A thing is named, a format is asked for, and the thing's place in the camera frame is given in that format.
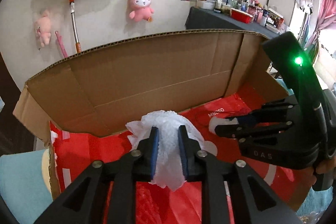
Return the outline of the person right hand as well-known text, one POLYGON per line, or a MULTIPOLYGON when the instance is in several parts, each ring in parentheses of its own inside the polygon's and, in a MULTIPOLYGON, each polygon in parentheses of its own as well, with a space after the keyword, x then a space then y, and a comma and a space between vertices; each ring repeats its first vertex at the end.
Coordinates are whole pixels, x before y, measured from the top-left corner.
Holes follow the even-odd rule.
POLYGON ((329 172, 333 172, 333 178, 335 178, 335 167, 336 167, 336 156, 334 156, 332 159, 325 160, 321 162, 318 167, 315 169, 315 172, 317 174, 325 174, 329 172))

